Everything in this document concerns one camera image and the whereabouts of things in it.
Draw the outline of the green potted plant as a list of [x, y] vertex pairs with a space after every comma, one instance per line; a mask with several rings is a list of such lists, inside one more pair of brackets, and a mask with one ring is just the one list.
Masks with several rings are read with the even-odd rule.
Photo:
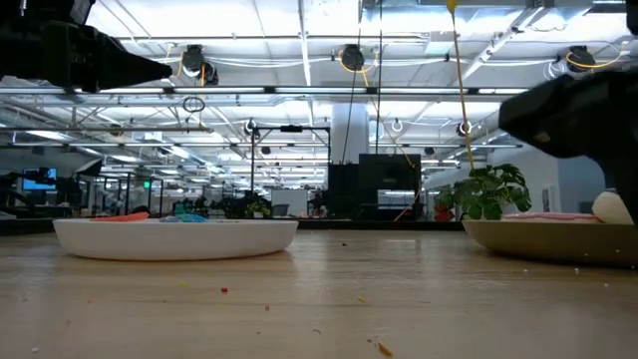
[[466, 179], [441, 189], [434, 202], [439, 213], [457, 209], [470, 219], [499, 220], [508, 205], [520, 212], [532, 207], [526, 180], [512, 164], [470, 170]]

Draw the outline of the cream plain donut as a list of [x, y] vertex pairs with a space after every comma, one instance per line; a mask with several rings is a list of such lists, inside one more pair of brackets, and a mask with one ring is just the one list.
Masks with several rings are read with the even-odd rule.
[[596, 198], [592, 206], [592, 213], [605, 223], [634, 224], [621, 197], [613, 191], [604, 191]]

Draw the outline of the blue sprinkled icing donut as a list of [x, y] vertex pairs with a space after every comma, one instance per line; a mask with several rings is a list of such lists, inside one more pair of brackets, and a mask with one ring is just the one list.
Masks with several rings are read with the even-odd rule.
[[193, 214], [193, 213], [181, 213], [181, 214], [176, 214], [176, 215], [169, 215], [169, 216], [165, 216], [165, 217], [161, 217], [159, 219], [160, 222], [170, 222], [170, 223], [177, 223], [177, 222], [182, 222], [182, 223], [200, 223], [200, 222], [207, 222], [207, 218], [197, 215], [197, 214]]

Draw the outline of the white shallow bowl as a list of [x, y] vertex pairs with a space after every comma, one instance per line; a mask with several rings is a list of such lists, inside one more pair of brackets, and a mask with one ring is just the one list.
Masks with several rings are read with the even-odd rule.
[[56, 219], [69, 253], [113, 260], [208, 260], [273, 253], [291, 244], [296, 220], [218, 219], [203, 222]]

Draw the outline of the black metal frame stand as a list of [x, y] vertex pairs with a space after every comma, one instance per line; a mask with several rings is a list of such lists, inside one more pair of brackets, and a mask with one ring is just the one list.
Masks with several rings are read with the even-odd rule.
[[[253, 125], [250, 130], [250, 190], [254, 191], [254, 176], [255, 176], [255, 148], [257, 145], [256, 141], [256, 133], [264, 130], [265, 133], [260, 136], [261, 140], [265, 140], [266, 137], [272, 131], [278, 131], [281, 133], [302, 133], [304, 131], [309, 131], [313, 134], [320, 142], [328, 149], [328, 157], [331, 157], [331, 130], [329, 127], [314, 127], [314, 126], [301, 126], [301, 125], [282, 125], [276, 127], [259, 127]], [[325, 131], [327, 133], [327, 141], [324, 141], [319, 135], [318, 131]]]

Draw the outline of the blue computer monitor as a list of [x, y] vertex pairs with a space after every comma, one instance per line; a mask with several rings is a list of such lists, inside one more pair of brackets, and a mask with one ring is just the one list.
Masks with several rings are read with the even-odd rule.
[[55, 168], [23, 169], [22, 190], [55, 190], [57, 170]]

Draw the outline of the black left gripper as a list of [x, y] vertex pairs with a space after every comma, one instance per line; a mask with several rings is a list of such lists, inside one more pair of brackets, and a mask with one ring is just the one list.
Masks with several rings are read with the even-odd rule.
[[86, 24], [96, 0], [0, 0], [0, 80], [97, 92], [162, 80], [172, 68]]

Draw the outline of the white building column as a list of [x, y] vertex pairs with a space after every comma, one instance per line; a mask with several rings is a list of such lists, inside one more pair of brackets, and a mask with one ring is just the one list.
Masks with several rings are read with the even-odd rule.
[[357, 164], [369, 151], [369, 113], [364, 103], [336, 103], [331, 116], [331, 155], [334, 165]]

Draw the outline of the beige shallow bowl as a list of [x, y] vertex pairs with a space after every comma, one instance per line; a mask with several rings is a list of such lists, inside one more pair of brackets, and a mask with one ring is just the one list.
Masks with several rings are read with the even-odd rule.
[[638, 268], [638, 228], [628, 224], [466, 220], [463, 226], [478, 244], [498, 254]]

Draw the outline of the black cabinet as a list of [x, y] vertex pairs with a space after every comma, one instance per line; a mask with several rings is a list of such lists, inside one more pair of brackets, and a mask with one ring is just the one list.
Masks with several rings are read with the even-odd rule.
[[416, 220], [424, 213], [419, 155], [359, 155], [328, 168], [327, 208], [356, 220]]

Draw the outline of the white board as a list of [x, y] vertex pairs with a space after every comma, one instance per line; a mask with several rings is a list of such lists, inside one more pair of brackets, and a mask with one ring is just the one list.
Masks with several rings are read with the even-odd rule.
[[270, 196], [271, 215], [274, 217], [300, 216], [308, 212], [306, 189], [273, 189]]

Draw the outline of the coral pink icing donut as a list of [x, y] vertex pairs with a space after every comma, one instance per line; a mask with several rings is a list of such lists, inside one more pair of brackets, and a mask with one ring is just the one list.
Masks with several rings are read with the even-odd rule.
[[148, 212], [136, 212], [126, 215], [116, 215], [116, 216], [103, 216], [103, 217], [95, 217], [91, 218], [91, 221], [100, 221], [100, 222], [129, 222], [129, 221], [139, 221], [146, 220], [150, 214]]

